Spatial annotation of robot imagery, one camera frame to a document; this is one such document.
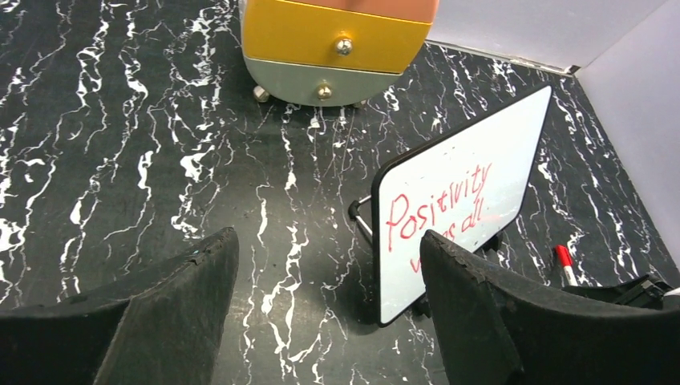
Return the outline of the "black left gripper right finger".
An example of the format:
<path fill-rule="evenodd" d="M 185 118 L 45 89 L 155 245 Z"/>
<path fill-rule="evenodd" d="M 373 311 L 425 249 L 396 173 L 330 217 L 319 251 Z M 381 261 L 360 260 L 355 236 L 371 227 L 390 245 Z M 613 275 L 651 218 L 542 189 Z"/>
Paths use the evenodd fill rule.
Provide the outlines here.
<path fill-rule="evenodd" d="M 423 280 L 451 384 L 676 384 L 679 309 L 583 298 L 427 231 Z"/>

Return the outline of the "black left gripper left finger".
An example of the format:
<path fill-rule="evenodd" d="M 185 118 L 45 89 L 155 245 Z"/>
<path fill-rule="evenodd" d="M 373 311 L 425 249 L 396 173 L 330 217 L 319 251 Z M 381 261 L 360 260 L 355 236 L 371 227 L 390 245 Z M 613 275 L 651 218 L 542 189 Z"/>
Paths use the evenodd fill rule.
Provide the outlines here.
<path fill-rule="evenodd" d="M 226 227 L 63 302 L 3 311 L 2 383 L 211 383 L 239 251 Z"/>

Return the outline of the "white whiteboard marker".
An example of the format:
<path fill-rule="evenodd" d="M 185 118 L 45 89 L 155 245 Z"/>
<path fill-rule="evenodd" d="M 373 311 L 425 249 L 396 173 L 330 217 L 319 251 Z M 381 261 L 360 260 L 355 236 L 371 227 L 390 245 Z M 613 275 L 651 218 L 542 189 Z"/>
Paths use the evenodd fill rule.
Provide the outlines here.
<path fill-rule="evenodd" d="M 577 282 L 575 273 L 574 273 L 574 271 L 573 271 L 573 266 L 571 266 L 571 267 L 562 267 L 562 266 L 561 266 L 561 268 L 562 268 L 562 271 L 563 271 L 563 273 L 564 273 L 564 275 L 565 275 L 565 279 L 566 279 L 567 283 L 568 283 L 570 286 L 577 286 L 577 285 L 578 285 L 578 282 Z"/>

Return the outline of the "red marker cap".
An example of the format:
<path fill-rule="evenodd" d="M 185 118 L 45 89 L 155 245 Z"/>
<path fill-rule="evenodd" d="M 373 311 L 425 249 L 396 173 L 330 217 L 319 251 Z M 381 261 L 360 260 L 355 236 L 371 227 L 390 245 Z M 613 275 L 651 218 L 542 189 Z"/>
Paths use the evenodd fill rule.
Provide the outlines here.
<path fill-rule="evenodd" d="M 571 267 L 573 265 L 573 259 L 569 252 L 569 249 L 566 246 L 556 245 L 555 253 L 562 267 Z"/>

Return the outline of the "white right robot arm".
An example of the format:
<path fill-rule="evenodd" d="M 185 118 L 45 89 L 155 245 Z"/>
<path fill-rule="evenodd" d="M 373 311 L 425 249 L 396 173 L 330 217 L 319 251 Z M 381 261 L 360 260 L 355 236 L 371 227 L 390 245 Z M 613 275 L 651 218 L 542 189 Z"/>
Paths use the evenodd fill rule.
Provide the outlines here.
<path fill-rule="evenodd" d="M 652 310 L 678 310 L 679 288 L 646 274 L 616 286 L 566 286 L 564 292 L 600 302 Z"/>

